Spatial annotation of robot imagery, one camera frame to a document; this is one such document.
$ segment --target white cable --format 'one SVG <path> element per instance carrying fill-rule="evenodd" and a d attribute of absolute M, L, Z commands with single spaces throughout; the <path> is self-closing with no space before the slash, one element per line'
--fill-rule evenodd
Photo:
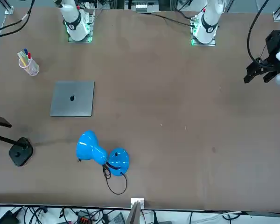
<path fill-rule="evenodd" d="M 216 218 L 221 217 L 221 216 L 238 214 L 238 213 L 241 214 L 242 212 L 241 211 L 226 212 L 226 213 L 223 213 L 223 214 L 215 215 L 215 216 L 210 217 L 210 218 L 204 218 L 204 219 L 199 219 L 199 220 L 193 221 L 193 222 L 191 222 L 191 224 L 197 224 L 197 223 L 201 223 L 201 222 L 205 222 L 205 221 L 210 221 L 210 220 L 216 219 Z"/>
<path fill-rule="evenodd" d="M 23 21 L 26 17 L 28 16 L 28 14 L 26 13 L 23 18 L 21 18 L 21 20 Z"/>

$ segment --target lamp base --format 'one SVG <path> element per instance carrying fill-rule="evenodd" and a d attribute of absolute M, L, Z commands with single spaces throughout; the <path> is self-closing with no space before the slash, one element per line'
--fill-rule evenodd
<path fill-rule="evenodd" d="M 114 167 L 119 167 L 119 169 L 110 167 L 110 172 L 114 176 L 122 176 L 121 173 L 125 174 L 129 168 L 129 155 L 123 148 L 116 148 L 110 153 L 108 163 Z"/>
<path fill-rule="evenodd" d="M 19 138 L 19 143 L 27 144 L 26 148 L 13 145 L 9 150 L 9 156 L 18 167 L 23 166 L 33 154 L 33 147 L 27 138 Z"/>

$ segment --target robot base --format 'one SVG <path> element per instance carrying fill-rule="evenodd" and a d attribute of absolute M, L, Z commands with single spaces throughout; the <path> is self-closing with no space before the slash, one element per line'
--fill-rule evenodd
<path fill-rule="evenodd" d="M 197 17 L 198 15 L 195 15 L 194 18 L 192 18 L 190 20 L 190 24 L 194 25 L 195 27 L 198 26 L 199 24 L 199 18 Z M 196 28 L 191 27 L 191 45 L 192 46 L 197 46 L 197 45 L 203 45 L 203 46 L 215 46 L 216 45 L 216 41 L 215 41 L 215 36 L 213 38 L 213 40 L 210 43 L 204 44 L 204 43 L 200 43 L 197 38 L 194 36 L 194 33 L 196 32 Z"/>
<path fill-rule="evenodd" d="M 90 14 L 88 12 L 85 12 L 85 14 L 88 15 L 88 16 L 86 16 L 86 24 L 87 24 L 87 29 L 90 30 L 89 34 L 80 41 L 73 40 L 69 35 L 69 38 L 68 38 L 69 43 L 91 43 L 92 42 L 93 26 L 94 26 L 94 19 L 95 19 L 95 9 L 93 9 L 93 14 Z"/>

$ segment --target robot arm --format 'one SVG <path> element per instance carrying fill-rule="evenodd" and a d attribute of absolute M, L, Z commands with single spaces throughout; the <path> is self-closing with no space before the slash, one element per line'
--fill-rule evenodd
<path fill-rule="evenodd" d="M 53 0 L 65 20 L 67 31 L 74 41 L 84 39 L 89 33 L 89 13 L 77 9 L 74 0 Z"/>
<path fill-rule="evenodd" d="M 199 23 L 194 37 L 200 43 L 208 44 L 213 40 L 223 10 L 222 0 L 208 0 L 207 6 L 198 14 Z"/>
<path fill-rule="evenodd" d="M 280 84 L 280 30 L 273 30 L 266 38 L 266 47 L 269 56 L 262 60 L 256 60 L 265 66 L 259 66 L 257 63 L 252 62 L 247 67 L 247 75 L 244 77 L 244 83 L 249 83 L 257 75 L 265 74 L 263 80 L 268 83 L 273 78 L 276 78 L 276 83 Z"/>

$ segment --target lamp shade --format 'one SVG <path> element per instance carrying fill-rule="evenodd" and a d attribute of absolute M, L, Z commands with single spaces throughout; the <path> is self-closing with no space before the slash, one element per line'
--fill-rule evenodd
<path fill-rule="evenodd" d="M 105 165 L 108 159 L 108 153 L 98 145 L 98 139 L 92 130 L 82 134 L 77 144 L 76 153 L 78 159 L 94 159 L 99 165 Z"/>

